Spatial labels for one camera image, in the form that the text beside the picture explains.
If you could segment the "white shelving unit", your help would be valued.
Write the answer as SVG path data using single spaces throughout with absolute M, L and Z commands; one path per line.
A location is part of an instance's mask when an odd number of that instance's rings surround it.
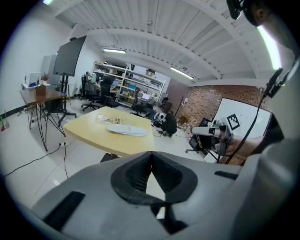
M 107 62 L 95 61 L 92 72 L 99 82 L 105 76 L 112 79 L 111 92 L 116 97 L 115 101 L 126 107 L 131 107 L 135 99 L 139 103 L 149 99 L 158 101 L 165 86 L 164 80 L 140 74 L 129 67 L 109 65 Z

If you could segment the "black office chair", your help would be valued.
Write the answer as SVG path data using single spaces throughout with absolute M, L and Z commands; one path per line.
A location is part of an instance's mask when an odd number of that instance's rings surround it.
M 111 95 L 111 83 L 113 78 L 104 76 L 100 82 L 100 99 L 101 106 L 108 106 L 110 108 L 117 108 L 120 104 L 115 101 L 115 97 Z
M 141 117 L 141 113 L 146 113 L 146 111 L 144 109 L 144 106 L 142 104 L 138 103 L 138 93 L 139 92 L 140 92 L 140 89 L 138 87 L 136 87 L 134 103 L 131 106 L 131 110 L 133 112 L 131 112 L 131 114 Z

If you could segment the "ceiling tube light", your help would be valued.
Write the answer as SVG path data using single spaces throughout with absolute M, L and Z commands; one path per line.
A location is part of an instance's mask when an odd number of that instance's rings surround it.
M 178 70 L 178 69 L 176 69 L 176 68 L 174 68 L 174 67 L 170 67 L 170 69 L 171 69 L 172 71 L 178 73 L 178 74 L 181 74 L 181 75 L 185 76 L 186 78 L 188 78 L 188 79 L 190 79 L 190 80 L 193 80 L 193 77 L 192 77 L 192 76 L 186 74 L 186 73 L 183 72 L 183 71 L 180 71 L 180 70 Z
M 263 26 L 259 26 L 257 29 L 267 47 L 273 69 L 277 70 L 278 68 L 281 68 L 282 65 L 277 43 Z
M 103 52 L 105 52 L 105 53 L 118 53 L 118 54 L 126 54 L 127 53 L 125 50 L 116 50 L 116 49 L 107 49 L 107 48 L 104 48 Z

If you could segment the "white slippers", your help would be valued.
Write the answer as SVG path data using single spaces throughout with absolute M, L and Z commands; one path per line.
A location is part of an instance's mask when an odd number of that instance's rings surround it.
M 112 115 L 98 114 L 96 121 L 104 124 L 123 124 L 124 119 Z

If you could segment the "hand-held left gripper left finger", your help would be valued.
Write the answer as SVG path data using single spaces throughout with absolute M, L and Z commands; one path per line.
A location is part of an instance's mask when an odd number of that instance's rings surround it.
M 142 153 L 91 165 L 46 193 L 31 209 L 31 223 L 53 240 L 165 240 L 169 233 L 149 206 L 127 203 L 111 186 L 111 174 Z M 50 213 L 72 192 L 83 199 L 60 230 Z

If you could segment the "person's black clothed torso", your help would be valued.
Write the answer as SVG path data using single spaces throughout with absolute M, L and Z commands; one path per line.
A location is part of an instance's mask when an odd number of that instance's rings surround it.
M 270 121 L 263 137 L 262 149 L 264 150 L 267 146 L 282 141 L 283 138 L 284 135 L 277 122 L 277 119 L 274 114 L 271 114 Z

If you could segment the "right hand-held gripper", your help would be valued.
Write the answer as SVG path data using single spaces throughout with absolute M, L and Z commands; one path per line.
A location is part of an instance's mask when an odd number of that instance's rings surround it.
M 240 123 L 235 114 L 213 120 L 209 127 L 193 127 L 194 135 L 209 135 L 207 150 L 212 150 L 218 155 L 228 155 L 229 143 L 233 131 L 240 128 Z

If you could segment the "black screen on stand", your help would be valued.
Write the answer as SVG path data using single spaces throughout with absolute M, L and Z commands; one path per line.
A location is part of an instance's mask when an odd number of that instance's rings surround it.
M 68 79 L 75 76 L 78 58 L 85 40 L 86 36 L 73 37 L 58 50 L 53 73 L 61 77 L 60 88 L 57 89 L 60 93 L 67 94 Z

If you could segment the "white cardboard box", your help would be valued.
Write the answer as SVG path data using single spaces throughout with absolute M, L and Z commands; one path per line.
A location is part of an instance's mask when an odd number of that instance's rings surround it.
M 208 154 L 203 159 L 207 163 L 218 163 L 220 161 L 220 156 L 212 150 L 208 151 Z

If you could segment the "black chair with grey cushion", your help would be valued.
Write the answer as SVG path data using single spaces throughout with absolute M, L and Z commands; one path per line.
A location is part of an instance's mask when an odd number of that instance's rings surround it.
M 96 105 L 95 103 L 100 99 L 100 96 L 97 94 L 97 87 L 94 83 L 92 83 L 92 77 L 89 72 L 86 72 L 82 76 L 81 81 L 81 100 L 84 98 L 89 101 L 87 104 L 81 105 L 82 111 L 84 112 L 88 108 L 93 110 L 99 109 L 100 106 Z

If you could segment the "small brown box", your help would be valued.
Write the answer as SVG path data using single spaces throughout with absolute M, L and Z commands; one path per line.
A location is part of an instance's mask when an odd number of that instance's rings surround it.
M 34 92 L 35 92 L 36 97 L 43 97 L 46 95 L 46 86 L 42 85 L 42 84 L 37 85 L 34 88 Z

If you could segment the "person's right forearm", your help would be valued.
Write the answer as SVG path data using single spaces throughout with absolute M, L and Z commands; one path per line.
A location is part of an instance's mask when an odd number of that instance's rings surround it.
M 242 137 L 234 135 L 229 142 L 227 154 L 233 154 L 241 144 L 242 139 Z M 263 136 L 257 138 L 247 138 L 236 153 L 243 158 L 247 158 L 252 154 L 256 147 L 259 146 L 263 139 Z

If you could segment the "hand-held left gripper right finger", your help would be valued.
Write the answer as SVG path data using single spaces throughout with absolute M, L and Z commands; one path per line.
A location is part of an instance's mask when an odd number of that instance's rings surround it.
M 257 157 L 244 166 L 152 153 L 152 172 L 165 193 L 165 218 L 153 234 L 254 234 Z

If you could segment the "black monitor on rolling stand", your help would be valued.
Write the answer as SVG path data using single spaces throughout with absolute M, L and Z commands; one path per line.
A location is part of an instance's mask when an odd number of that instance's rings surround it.
M 199 126 L 207 127 L 209 123 L 211 123 L 211 120 L 207 118 L 203 118 Z M 206 138 L 205 136 L 192 135 L 189 140 L 189 145 L 192 147 L 192 149 L 185 150 L 185 153 L 196 152 L 198 154 L 199 152 L 202 152 L 204 154 L 208 154 L 209 151 L 207 149 L 204 149 L 201 143 L 201 140 L 204 140 L 205 138 Z

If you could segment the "black coat rack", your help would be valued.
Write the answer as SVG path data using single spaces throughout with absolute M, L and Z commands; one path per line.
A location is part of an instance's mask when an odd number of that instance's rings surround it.
M 180 104 L 179 104 L 179 106 L 178 106 L 178 108 L 177 108 L 177 111 L 176 111 L 176 114 L 175 114 L 175 115 L 177 115 L 177 113 L 179 112 L 179 110 L 180 110 L 182 107 L 185 106 L 185 104 L 187 103 L 187 101 L 188 101 L 188 98 L 187 98 L 186 96 L 182 96 L 182 98 L 181 98 L 181 100 L 180 100 Z

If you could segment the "whiteboard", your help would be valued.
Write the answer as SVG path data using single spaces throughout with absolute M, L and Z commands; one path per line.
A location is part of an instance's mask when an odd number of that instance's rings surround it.
M 271 112 L 267 110 L 258 110 L 257 107 L 253 105 L 245 104 L 227 98 L 222 98 L 215 114 L 214 120 L 220 119 L 222 117 L 228 117 L 232 114 L 235 114 L 237 116 L 240 123 L 240 128 L 234 130 L 233 133 L 241 137 L 245 136 L 254 118 L 257 118 L 250 134 L 248 135 L 249 138 L 263 136 L 271 117 Z

